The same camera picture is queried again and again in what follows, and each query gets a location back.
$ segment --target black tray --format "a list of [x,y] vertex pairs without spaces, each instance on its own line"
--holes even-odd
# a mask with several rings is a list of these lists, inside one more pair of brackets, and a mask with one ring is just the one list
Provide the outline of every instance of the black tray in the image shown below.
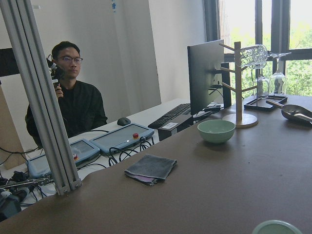
[[269,95],[267,98],[258,98],[258,100],[256,98],[254,98],[253,100],[244,104],[244,108],[250,109],[250,110],[258,110],[258,111],[271,111],[271,110],[273,110],[275,107],[270,105],[270,104],[267,104],[266,100],[271,100],[271,101],[275,101],[278,103],[284,103],[287,101],[287,97],[286,96]]

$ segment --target folded towel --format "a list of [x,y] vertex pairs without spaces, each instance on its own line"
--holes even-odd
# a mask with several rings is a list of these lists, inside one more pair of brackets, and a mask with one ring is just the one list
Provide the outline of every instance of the folded towel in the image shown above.
[[158,180],[165,180],[175,165],[176,160],[145,155],[126,169],[125,174],[145,184],[154,185]]

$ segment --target black keyboard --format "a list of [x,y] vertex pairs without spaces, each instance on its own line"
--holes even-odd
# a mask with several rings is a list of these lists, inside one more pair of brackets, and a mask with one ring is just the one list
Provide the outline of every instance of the black keyboard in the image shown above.
[[191,110],[191,105],[189,103],[184,103],[176,106],[172,110],[168,111],[159,119],[155,120],[153,123],[148,125],[149,128],[157,129],[164,125],[165,122],[174,119],[182,114],[187,114]]

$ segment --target black box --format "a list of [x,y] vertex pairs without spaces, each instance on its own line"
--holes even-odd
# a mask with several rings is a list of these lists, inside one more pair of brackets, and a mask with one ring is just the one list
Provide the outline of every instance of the black box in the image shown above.
[[161,128],[158,128],[159,141],[162,141],[174,134],[193,125],[192,115],[179,115],[167,121]]

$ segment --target computer mouse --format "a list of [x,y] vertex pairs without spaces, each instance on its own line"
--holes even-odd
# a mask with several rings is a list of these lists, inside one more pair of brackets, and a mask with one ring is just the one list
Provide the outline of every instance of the computer mouse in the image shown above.
[[119,126],[125,126],[125,125],[127,125],[129,123],[131,123],[131,121],[128,118],[126,118],[126,117],[122,117],[122,118],[117,120],[117,124]]

